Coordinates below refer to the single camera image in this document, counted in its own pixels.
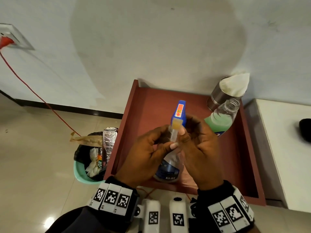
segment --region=tissue paper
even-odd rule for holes
[[[237,74],[229,78],[224,78],[220,81],[220,89],[233,97],[243,96],[247,90],[249,83],[249,73],[247,74]]]

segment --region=mint green bin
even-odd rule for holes
[[[84,164],[75,160],[73,161],[73,173],[76,179],[84,184],[99,184],[101,182],[105,182],[105,180],[95,181],[88,177],[85,172]]]

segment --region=clear plastic bottle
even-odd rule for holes
[[[240,102],[235,98],[231,98],[215,109],[204,121],[217,136],[221,136],[233,124],[239,108]]]
[[[176,142],[177,131],[174,131],[171,127],[170,137],[163,140],[163,143],[168,141]],[[184,170],[184,159],[181,154],[181,149],[177,148],[172,152],[168,153],[162,160],[157,172],[153,176],[156,180],[166,183],[176,182],[180,179],[181,174]]]

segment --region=red plug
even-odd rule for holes
[[[10,44],[13,44],[14,41],[8,37],[2,37],[1,40],[0,40],[0,50],[5,47],[5,46],[8,46]]]

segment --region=green liquid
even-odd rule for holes
[[[217,113],[212,113],[211,116],[205,118],[204,121],[210,126],[212,131],[217,134],[217,136],[220,136],[227,131],[233,123],[231,115]]]

